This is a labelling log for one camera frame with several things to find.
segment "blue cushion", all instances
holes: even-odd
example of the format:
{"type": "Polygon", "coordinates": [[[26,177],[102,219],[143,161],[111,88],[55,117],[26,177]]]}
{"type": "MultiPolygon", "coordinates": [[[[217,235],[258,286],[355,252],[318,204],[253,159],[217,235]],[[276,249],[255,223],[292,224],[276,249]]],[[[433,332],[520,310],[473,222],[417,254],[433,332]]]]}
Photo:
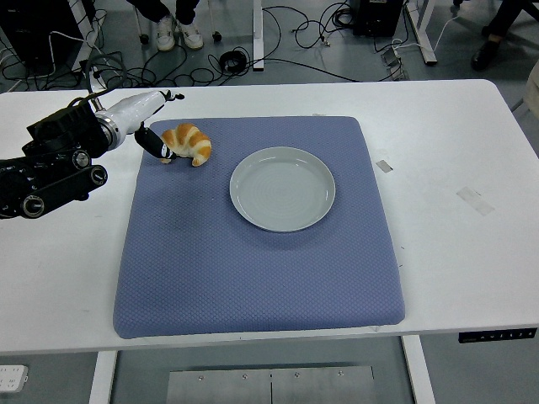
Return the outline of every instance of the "blue cushion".
{"type": "MultiPolygon", "coordinates": [[[[122,338],[377,326],[404,318],[392,241],[356,120],[184,121],[211,138],[213,152],[200,167],[191,159],[165,165],[144,153],[115,300],[122,338]],[[305,230],[261,230],[230,199],[234,168],[272,146],[310,152],[334,176],[333,207],[305,230]]],[[[152,129],[160,135],[180,122],[152,129]]]]}

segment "person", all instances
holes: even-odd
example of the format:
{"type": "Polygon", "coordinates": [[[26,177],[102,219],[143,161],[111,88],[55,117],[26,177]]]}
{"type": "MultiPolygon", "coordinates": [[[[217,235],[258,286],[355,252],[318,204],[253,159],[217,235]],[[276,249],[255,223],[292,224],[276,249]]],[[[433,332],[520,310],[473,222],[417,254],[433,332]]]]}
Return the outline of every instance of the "person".
{"type": "Polygon", "coordinates": [[[482,71],[498,53],[499,44],[504,39],[510,26],[515,22],[520,12],[524,10],[539,21],[539,10],[530,0],[502,0],[498,12],[489,25],[483,27],[481,34],[488,40],[472,57],[472,69],[482,71]]]}
{"type": "Polygon", "coordinates": [[[204,46],[202,35],[195,25],[195,8],[199,0],[176,0],[176,18],[170,13],[161,0],[127,0],[147,19],[157,23],[157,49],[170,51],[174,48],[174,31],[179,30],[184,43],[190,49],[204,46]]]}

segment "plate rim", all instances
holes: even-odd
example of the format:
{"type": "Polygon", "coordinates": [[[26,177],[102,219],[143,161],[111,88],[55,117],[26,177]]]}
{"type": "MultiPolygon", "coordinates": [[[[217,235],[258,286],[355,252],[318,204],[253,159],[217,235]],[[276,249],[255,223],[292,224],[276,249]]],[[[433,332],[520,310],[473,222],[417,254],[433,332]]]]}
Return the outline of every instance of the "plate rim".
{"type": "Polygon", "coordinates": [[[241,162],[239,162],[237,164],[237,166],[234,168],[234,170],[232,171],[232,175],[230,176],[230,182],[229,182],[229,195],[230,195],[230,199],[232,201],[232,204],[235,208],[235,210],[242,216],[243,219],[245,219],[246,221],[248,221],[249,223],[251,223],[252,225],[254,226],[257,226],[258,228],[262,229],[262,230],[265,230],[265,231],[271,231],[271,232],[275,232],[275,233],[292,233],[292,232],[295,232],[295,231],[301,231],[301,230],[304,230],[304,229],[307,229],[308,227],[311,227],[315,224],[317,224],[321,219],[323,219],[327,214],[328,212],[331,210],[331,208],[333,207],[333,204],[334,204],[334,201],[335,201],[335,196],[337,194],[337,185],[335,183],[335,178],[333,176],[333,173],[331,172],[331,170],[329,169],[329,167],[327,166],[327,164],[325,162],[322,161],[322,159],[320,159],[319,157],[315,156],[314,154],[312,154],[311,152],[309,151],[305,151],[303,149],[300,149],[298,147],[291,147],[291,146],[271,146],[271,147],[265,147],[263,149],[259,149],[257,151],[254,151],[250,154],[248,154],[245,158],[242,159],[241,162]],[[323,212],[322,215],[320,215],[320,217],[318,217],[315,221],[313,221],[312,223],[309,223],[305,226],[302,226],[302,227],[298,227],[298,228],[294,228],[294,229],[290,229],[290,230],[276,230],[276,229],[272,229],[270,227],[267,227],[267,226],[264,226],[260,223],[258,223],[257,221],[255,221],[251,216],[249,216],[247,214],[247,212],[245,212],[245,210],[243,209],[240,209],[238,207],[238,205],[241,206],[241,204],[239,204],[235,199],[234,199],[234,196],[233,196],[233,185],[234,185],[234,178],[238,175],[237,172],[238,172],[238,169],[240,169],[241,167],[243,167],[243,165],[245,164],[246,161],[248,161],[249,159],[253,158],[253,156],[259,154],[259,153],[262,153],[262,152],[266,152],[266,151],[269,151],[269,150],[274,150],[274,149],[286,149],[286,150],[289,150],[289,151],[294,151],[294,152],[300,152],[300,153],[304,153],[304,154],[307,154],[310,158],[314,159],[316,162],[317,162],[317,165],[318,167],[322,168],[324,171],[327,172],[327,174],[329,174],[329,177],[331,178],[331,184],[333,185],[332,186],[332,189],[333,189],[333,192],[332,192],[332,195],[331,195],[331,201],[330,203],[328,204],[328,207],[327,209],[323,212]]]}

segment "croissant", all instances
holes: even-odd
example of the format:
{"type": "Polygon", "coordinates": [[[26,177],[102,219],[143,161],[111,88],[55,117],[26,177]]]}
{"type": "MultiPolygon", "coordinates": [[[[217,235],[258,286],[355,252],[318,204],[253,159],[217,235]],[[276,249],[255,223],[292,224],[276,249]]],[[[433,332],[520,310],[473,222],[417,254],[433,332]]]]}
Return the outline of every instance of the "croissant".
{"type": "MultiPolygon", "coordinates": [[[[211,154],[210,138],[193,124],[179,124],[175,129],[165,130],[161,139],[175,154],[180,157],[193,157],[193,166],[204,164],[211,154]]],[[[170,160],[162,158],[161,162],[170,160]]]]}

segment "white plate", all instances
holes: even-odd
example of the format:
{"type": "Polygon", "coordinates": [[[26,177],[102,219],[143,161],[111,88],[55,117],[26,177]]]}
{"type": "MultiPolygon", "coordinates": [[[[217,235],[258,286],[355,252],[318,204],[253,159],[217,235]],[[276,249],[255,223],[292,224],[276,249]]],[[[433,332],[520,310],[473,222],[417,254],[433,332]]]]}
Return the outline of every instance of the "white plate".
{"type": "Polygon", "coordinates": [[[237,211],[268,231],[298,231],[322,219],[335,199],[335,182],[317,157],[271,147],[244,158],[230,178],[237,211]]]}

